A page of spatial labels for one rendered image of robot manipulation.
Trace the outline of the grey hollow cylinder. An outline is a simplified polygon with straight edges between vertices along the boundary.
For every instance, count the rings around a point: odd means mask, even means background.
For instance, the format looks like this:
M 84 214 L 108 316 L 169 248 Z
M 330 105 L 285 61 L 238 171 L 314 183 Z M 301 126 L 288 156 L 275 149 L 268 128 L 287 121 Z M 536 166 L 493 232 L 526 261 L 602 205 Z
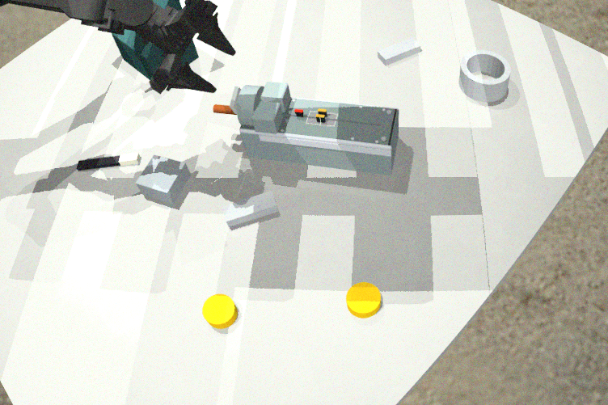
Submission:
M 473 75 L 482 71 L 497 79 L 483 80 Z M 498 53 L 484 50 L 466 54 L 460 65 L 458 84 L 461 91 L 471 99 L 491 103 L 502 99 L 509 86 L 511 67 Z

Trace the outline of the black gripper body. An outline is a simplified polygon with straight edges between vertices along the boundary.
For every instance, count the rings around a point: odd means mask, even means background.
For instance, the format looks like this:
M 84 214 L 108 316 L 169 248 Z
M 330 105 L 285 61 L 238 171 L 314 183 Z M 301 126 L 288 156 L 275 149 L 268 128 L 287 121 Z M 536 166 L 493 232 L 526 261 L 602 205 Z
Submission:
M 147 23 L 147 25 L 142 29 L 140 36 L 143 36 L 145 38 L 142 43 L 147 45 L 149 42 L 152 42 L 154 45 L 158 46 L 161 50 L 164 51 L 162 56 L 165 58 L 155 70 L 150 80 L 150 85 L 154 91 L 161 94 L 164 89 L 166 89 L 172 84 L 181 69 L 184 67 L 182 65 L 181 57 L 184 55 L 187 47 L 191 44 L 194 36 L 196 34 L 202 33 L 213 18 L 213 13 L 218 8 L 218 6 L 210 0 L 207 0 L 205 2 L 208 5 L 205 9 L 205 12 L 208 15 L 208 19 L 201 24 L 201 27 L 195 34 L 191 36 L 187 35 L 185 39 L 183 39 L 183 37 L 180 39 L 176 37 L 175 40 L 177 40 L 179 43 L 175 47 L 173 47 L 164 39 L 163 33 L 160 30 L 160 26 L 164 26 L 172 18 L 172 16 L 169 14 L 171 11 L 170 6 L 166 6 L 165 9 L 159 7 Z

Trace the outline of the yellow round disc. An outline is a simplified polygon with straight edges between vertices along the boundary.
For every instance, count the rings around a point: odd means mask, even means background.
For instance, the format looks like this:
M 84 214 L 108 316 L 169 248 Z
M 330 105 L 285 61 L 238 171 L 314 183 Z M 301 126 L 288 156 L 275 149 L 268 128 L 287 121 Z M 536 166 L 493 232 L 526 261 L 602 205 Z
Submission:
M 233 325 L 238 310 L 230 297 L 219 293 L 207 299 L 202 308 L 202 313 L 212 327 L 224 329 Z
M 376 286 L 367 282 L 360 282 L 348 291 L 347 304 L 351 314 L 366 319 L 378 312 L 381 305 L 381 296 Z

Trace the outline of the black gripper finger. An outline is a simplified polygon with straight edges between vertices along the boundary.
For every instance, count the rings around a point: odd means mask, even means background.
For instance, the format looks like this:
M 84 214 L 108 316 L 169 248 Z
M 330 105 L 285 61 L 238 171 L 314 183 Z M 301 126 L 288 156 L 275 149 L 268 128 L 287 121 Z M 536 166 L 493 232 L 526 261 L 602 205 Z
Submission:
M 178 76 L 166 90 L 169 91 L 171 88 L 190 89 L 207 93 L 214 93 L 217 90 L 210 82 L 203 79 L 196 72 L 193 72 L 188 62 L 184 64 L 184 67 L 181 69 Z
M 206 43 L 207 45 L 211 45 L 219 51 L 221 50 L 228 55 L 234 56 L 236 51 L 221 31 L 221 28 L 218 26 L 217 15 L 218 12 L 213 16 L 210 23 L 206 26 L 203 32 L 197 36 L 196 39 Z

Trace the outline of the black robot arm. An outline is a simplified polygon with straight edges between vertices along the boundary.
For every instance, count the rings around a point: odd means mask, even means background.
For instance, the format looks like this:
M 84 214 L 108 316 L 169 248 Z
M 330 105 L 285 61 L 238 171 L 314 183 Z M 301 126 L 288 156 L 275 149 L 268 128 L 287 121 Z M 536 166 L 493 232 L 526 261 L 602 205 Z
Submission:
M 82 20 L 81 25 L 97 27 L 98 31 L 124 35 L 132 30 L 141 35 L 142 29 L 159 8 L 153 0 L 0 0 L 7 3 L 65 13 L 67 17 Z M 164 39 L 175 47 L 175 40 L 198 32 L 208 19 L 205 0 L 185 0 L 181 11 L 171 8 L 171 20 L 160 26 Z

